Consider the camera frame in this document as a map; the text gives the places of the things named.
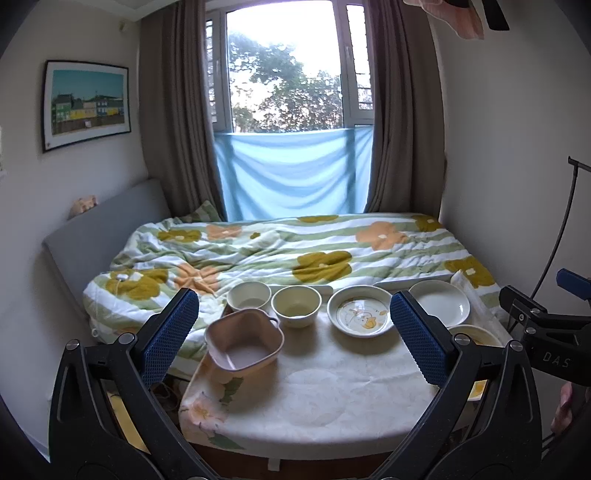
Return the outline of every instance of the white wall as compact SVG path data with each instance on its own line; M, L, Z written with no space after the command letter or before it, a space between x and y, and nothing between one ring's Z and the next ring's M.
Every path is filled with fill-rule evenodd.
M486 28L484 41L461 40L443 22L431 23L446 103L441 217L499 284L530 294L566 207L567 157L591 164L591 54L552 0L499 3L511 30ZM590 207L591 174L583 171L560 250L536 296L551 312L590 313L555 282L561 267L591 277ZM537 379L547 427L561 382Z
M72 203L105 200L147 176L137 118L139 28L77 3L41 0L0 59L0 393L21 426L47 441L47 400L70 338L88 328L59 290L41 241L67 219ZM132 133L41 153L44 62L87 60L129 67Z

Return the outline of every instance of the black cable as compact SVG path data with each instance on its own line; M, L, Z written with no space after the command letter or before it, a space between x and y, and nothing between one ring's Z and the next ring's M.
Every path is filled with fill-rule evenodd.
M566 211L564 213L564 218L562 220L562 225L560 226L560 232L558 233L558 238L556 239L556 243L554 244L554 249L552 250L552 253L550 254L550 258L548 259L548 263L546 263L546 267L544 269L544 272L542 273L542 276L538 280L538 284L535 286L533 293L530 295L530 298L532 300L535 297L535 294L538 293L538 290L540 289L540 287L542 285L542 282L546 278L546 274L548 273L548 270L550 269L550 265L552 264L552 262L554 260L554 256L556 255L556 252L558 250L558 246L560 245L560 241L562 240L562 235L564 233L564 227L566 227L566 222L569 219L570 208L571 208L571 206L573 204L574 188L576 187L576 184L577 184L577 175L578 175L578 173L579 173L579 165L578 164L575 164L573 166L573 181L572 181L572 183L570 185L569 202L566 204Z

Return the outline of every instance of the white tablecloth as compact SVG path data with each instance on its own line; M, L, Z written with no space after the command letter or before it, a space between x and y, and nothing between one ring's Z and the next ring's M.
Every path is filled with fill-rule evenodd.
M472 288L461 272L459 277L452 283ZM468 323L508 341L476 292L466 293ZM398 446L437 388L425 381L395 328L373 339L352 338L332 326L324 300L313 326L284 329L277 362L244 379L233 379L205 357L179 411L189 442L299 460L357 457Z

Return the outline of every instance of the floor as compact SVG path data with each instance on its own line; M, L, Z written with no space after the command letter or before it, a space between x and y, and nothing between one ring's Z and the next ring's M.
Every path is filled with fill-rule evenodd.
M267 469L268 459L193 445L218 475L253 480L334 480L365 478L388 457L380 453L341 460L282 460L279 472Z

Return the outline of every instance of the sky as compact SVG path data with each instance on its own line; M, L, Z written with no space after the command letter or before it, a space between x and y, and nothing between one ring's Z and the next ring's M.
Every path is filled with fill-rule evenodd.
M228 32L243 33L263 45L293 45L304 73L340 75L339 44L332 2L300 1L258 5L228 13Z
M84 70L55 70L51 97L71 93L83 100L99 95L123 98L123 75Z

